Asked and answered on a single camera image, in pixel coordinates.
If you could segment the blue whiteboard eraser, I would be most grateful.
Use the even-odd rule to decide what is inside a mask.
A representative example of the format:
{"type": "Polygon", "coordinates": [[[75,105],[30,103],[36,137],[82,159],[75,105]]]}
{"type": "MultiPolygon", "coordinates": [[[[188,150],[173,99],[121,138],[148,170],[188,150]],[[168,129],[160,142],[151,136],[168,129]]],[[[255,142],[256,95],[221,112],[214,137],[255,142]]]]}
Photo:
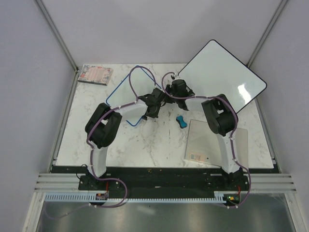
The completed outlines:
{"type": "Polygon", "coordinates": [[[177,123],[179,124],[179,126],[180,126],[181,129],[184,129],[184,128],[187,127],[187,123],[184,121],[184,118],[183,118],[182,115],[177,116],[177,117],[176,117],[176,121],[177,121],[177,123]]]}

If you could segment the blue framed small whiteboard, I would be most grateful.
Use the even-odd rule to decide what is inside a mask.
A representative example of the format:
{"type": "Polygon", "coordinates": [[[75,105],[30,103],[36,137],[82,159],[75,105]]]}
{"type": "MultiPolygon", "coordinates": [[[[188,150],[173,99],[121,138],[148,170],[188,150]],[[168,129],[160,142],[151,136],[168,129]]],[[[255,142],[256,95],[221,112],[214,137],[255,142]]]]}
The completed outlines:
{"type": "MultiPolygon", "coordinates": [[[[138,96],[152,93],[154,87],[161,89],[158,80],[154,80],[151,72],[144,68],[135,68],[131,73],[131,84],[138,96]]],[[[136,99],[130,84],[129,74],[119,83],[106,99],[111,108],[133,102],[136,99]]]]}

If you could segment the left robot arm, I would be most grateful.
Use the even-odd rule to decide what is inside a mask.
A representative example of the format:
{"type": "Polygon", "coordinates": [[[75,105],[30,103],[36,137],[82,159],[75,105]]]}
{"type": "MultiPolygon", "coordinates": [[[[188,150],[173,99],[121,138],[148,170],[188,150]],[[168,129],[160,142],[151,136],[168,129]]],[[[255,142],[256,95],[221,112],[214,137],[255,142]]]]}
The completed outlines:
{"type": "Polygon", "coordinates": [[[142,117],[158,118],[166,94],[158,89],[138,96],[133,102],[111,108],[105,103],[98,105],[85,127],[86,143],[91,147],[88,170],[92,174],[89,185],[101,190],[106,185],[105,174],[108,147],[113,143],[123,121],[142,117]]]}

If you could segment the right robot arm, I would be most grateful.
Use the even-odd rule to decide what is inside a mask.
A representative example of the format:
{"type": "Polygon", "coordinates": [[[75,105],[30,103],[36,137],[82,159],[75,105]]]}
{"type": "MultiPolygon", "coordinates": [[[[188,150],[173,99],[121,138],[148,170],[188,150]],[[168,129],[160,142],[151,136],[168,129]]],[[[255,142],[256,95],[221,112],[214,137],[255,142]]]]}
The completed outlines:
{"type": "Polygon", "coordinates": [[[221,152],[221,184],[226,190],[233,190],[243,178],[243,167],[238,161],[234,133],[238,125],[238,116],[224,94],[217,96],[198,96],[182,79],[174,80],[165,87],[167,96],[176,102],[179,108],[201,110],[210,130],[217,135],[221,152]]]}

